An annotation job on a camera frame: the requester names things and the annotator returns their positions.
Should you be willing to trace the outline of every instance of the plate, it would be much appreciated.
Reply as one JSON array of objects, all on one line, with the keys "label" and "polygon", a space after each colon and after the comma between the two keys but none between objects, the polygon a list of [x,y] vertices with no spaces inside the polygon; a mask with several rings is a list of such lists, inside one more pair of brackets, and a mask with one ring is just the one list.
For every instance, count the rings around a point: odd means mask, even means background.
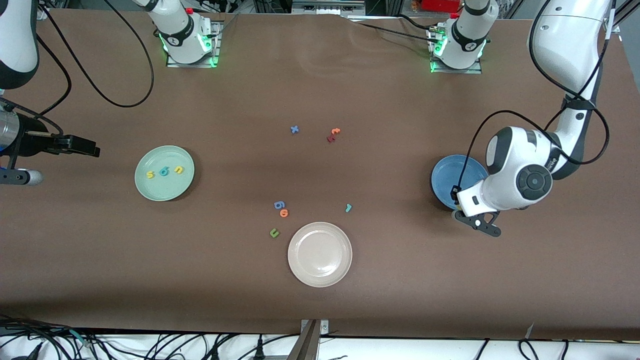
[{"label": "plate", "polygon": [[[176,172],[177,167],[182,167],[181,174]],[[153,172],[151,179],[147,176],[150,171]],[[160,146],[140,159],[136,167],[136,187],[149,200],[168,201],[189,188],[194,173],[193,159],[186,150],[173,145]]]},{"label": "plate", "polygon": [[[433,192],[442,204],[453,210],[457,210],[457,207],[453,199],[451,199],[451,188],[458,184],[465,158],[465,155],[449,155],[438,161],[431,173],[431,188]],[[489,176],[489,173],[484,166],[476,159],[469,157],[460,187],[462,190],[466,190],[487,176]]]},{"label": "plate", "polygon": [[289,243],[289,267],[301,282],[315,288],[334,285],[349,271],[349,238],[328,222],[304,225]]}]

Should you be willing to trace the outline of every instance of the blue bowl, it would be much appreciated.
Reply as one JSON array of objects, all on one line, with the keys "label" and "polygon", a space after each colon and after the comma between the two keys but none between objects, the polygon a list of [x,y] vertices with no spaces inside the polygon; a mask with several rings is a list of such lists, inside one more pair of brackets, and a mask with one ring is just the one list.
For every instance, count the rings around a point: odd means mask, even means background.
[{"label": "blue bowl", "polygon": [[[442,204],[452,210],[457,210],[457,208],[451,199],[451,188],[458,184],[462,166],[465,164],[465,157],[464,155],[449,155],[438,161],[431,172],[431,188],[433,192]],[[460,187],[462,190],[468,189],[487,176],[489,176],[489,173],[484,166],[474,158],[469,158]]]}]

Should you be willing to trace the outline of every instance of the brown table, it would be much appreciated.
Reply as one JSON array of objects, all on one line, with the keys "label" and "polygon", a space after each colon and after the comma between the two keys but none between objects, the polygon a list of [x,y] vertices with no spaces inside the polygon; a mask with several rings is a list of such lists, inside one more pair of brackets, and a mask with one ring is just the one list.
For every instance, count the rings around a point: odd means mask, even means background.
[{"label": "brown table", "polygon": [[[53,14],[108,95],[131,103],[145,93],[147,63],[114,14]],[[498,21],[483,74],[462,76],[430,73],[420,40],[331,15],[240,15],[217,69],[167,69],[149,17],[125,16],[156,70],[153,94],[133,109],[103,101],[51,24],[38,23],[74,80],[50,116],[97,141],[102,156],[21,158],[44,183],[0,188],[3,311],[137,329],[283,333],[329,318],[331,330],[356,335],[520,338],[535,322],[538,338],[639,336],[640,99],[617,37],[598,97],[612,133],[606,155],[541,203],[501,214],[503,235],[490,238],[451,220],[429,179],[489,113],[509,108],[544,124],[557,111],[561,91],[528,57],[530,22]],[[41,56],[35,78],[7,92],[34,110],[65,88]],[[592,124],[588,158],[603,137]],[[493,120],[473,156],[483,159],[506,125],[526,126]],[[329,144],[334,127],[342,132]],[[187,149],[197,175],[185,196],[152,202],[136,191],[134,169],[166,144]],[[278,200],[289,217],[273,209]],[[340,283],[316,289],[293,276],[287,247],[321,220],[347,233],[354,256]]]}]

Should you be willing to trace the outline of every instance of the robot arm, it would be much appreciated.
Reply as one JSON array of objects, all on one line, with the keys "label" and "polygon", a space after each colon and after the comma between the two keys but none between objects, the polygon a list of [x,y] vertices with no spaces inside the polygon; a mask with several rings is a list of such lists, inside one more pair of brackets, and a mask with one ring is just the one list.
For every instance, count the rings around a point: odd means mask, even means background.
[{"label": "robot arm", "polygon": [[0,1],[0,89],[26,84],[38,70],[38,1]]},{"label": "robot arm", "polygon": [[466,0],[460,17],[444,23],[447,37],[435,56],[450,68],[469,68],[480,57],[497,18],[496,0]]},{"label": "robot arm", "polygon": [[[25,85],[38,69],[36,44],[37,0],[0,1],[0,89]],[[27,117],[16,113],[19,107],[1,96],[0,90],[0,157],[9,158],[6,168],[0,167],[0,184],[37,185],[42,174],[37,170],[15,168],[19,156],[39,152],[50,154],[84,154],[100,156],[95,142],[74,135],[52,135],[32,111]]]},{"label": "robot arm", "polygon": [[[579,161],[601,74],[589,77],[598,61],[598,31],[608,10],[609,0],[551,0],[533,36],[540,67],[574,92],[584,86],[581,96],[591,100],[575,101],[566,94],[567,109],[556,130],[549,133],[565,153]],[[522,209],[544,199],[553,180],[563,179],[579,167],[568,162],[542,133],[520,127],[505,127],[489,141],[486,164],[489,176],[457,193],[464,216],[458,212],[454,217],[461,221],[475,217],[476,226],[477,215]]]},{"label": "robot arm", "polygon": [[178,63],[190,64],[212,50],[203,37],[211,34],[211,20],[187,13],[180,0],[133,0],[145,10],[160,32],[166,52]]}]

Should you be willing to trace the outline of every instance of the light green plate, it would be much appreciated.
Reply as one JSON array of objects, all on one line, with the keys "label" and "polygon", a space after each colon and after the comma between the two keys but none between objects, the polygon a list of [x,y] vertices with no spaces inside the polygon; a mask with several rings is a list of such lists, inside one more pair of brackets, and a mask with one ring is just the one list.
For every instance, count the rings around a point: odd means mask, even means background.
[{"label": "light green plate", "polygon": [[[175,169],[182,167],[182,173]],[[153,171],[149,179],[147,172]],[[193,181],[193,159],[182,147],[165,145],[156,147],[140,159],[136,167],[136,187],[142,196],[153,201],[168,201],[184,193]]]}]

